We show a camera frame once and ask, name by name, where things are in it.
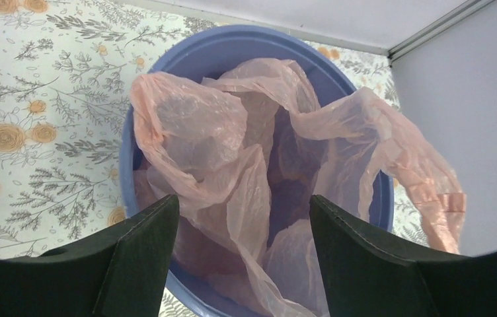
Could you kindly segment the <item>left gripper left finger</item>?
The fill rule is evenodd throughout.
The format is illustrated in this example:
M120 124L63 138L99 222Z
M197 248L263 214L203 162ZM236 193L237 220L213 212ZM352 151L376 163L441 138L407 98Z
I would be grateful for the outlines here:
M179 220L168 195L38 257L0 260L0 316L156 316Z

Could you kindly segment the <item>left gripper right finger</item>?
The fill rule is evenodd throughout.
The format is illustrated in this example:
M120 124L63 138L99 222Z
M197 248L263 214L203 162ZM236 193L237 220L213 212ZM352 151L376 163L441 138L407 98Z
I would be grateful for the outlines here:
M497 316L497 252L427 248L320 195L310 221L331 316Z

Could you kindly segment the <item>pink plastic trash bag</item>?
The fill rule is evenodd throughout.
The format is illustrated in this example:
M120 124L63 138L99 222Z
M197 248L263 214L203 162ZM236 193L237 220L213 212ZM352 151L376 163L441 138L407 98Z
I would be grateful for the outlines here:
M379 172L405 188L432 248L459 251L456 174L369 88L321 106L295 61L257 58L201 83L140 75L130 100L147 161L135 173L138 201L177 195L176 260L258 313L328 315L309 198L369 220Z

